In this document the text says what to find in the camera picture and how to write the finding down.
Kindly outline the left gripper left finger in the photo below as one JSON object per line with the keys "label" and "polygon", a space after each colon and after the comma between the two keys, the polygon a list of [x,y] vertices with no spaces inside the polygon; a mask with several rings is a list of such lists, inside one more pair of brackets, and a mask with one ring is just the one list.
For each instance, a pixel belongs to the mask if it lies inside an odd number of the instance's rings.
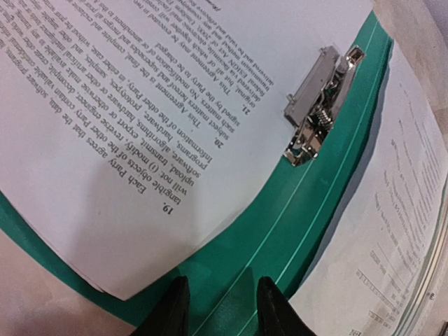
{"label": "left gripper left finger", "polygon": [[188,335],[189,311],[189,281],[186,276],[178,276],[131,335]]}

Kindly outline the printed paper sheet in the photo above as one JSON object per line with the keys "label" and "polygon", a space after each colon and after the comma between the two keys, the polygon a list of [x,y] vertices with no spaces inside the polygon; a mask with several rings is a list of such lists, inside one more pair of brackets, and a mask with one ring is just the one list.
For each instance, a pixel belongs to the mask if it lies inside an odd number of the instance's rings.
{"label": "printed paper sheet", "polygon": [[282,109],[370,1],[2,1],[1,193],[128,300],[249,206]]}
{"label": "printed paper sheet", "polygon": [[364,156],[290,303],[317,335],[392,335],[437,231],[447,149],[398,45]]}

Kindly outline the folder spine metal clip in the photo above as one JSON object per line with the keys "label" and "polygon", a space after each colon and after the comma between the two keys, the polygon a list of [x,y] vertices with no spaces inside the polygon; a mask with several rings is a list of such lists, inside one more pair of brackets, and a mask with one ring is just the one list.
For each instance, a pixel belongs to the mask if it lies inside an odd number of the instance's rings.
{"label": "folder spine metal clip", "polygon": [[295,133],[283,156],[291,165],[297,167],[318,157],[364,59],[365,52],[357,45],[345,55],[334,46],[324,47],[297,91],[287,96],[284,117]]}

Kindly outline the aluminium front rail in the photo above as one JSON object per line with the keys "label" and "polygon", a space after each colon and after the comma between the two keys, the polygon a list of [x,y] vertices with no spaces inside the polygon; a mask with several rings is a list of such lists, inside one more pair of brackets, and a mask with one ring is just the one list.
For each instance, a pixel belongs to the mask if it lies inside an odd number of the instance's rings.
{"label": "aluminium front rail", "polygon": [[411,299],[395,335],[422,335],[447,271],[447,189],[444,189],[435,232]]}

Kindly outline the green file folder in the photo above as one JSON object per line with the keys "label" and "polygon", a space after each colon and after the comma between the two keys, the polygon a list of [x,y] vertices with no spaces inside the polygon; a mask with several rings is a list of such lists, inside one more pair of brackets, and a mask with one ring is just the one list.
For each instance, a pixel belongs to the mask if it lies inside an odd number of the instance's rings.
{"label": "green file folder", "polygon": [[391,38],[370,14],[356,43],[367,54],[319,157],[282,160],[227,230],[128,301],[100,293],[66,266],[1,199],[1,334],[127,335],[178,276],[190,284],[191,335],[257,335],[256,287],[298,289],[358,166],[373,123]]}

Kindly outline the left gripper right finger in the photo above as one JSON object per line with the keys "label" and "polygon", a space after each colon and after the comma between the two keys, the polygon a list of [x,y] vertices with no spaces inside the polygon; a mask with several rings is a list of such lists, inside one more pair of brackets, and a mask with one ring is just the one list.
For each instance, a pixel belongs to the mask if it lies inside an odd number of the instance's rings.
{"label": "left gripper right finger", "polygon": [[316,336],[268,276],[258,281],[257,310],[260,335]]}

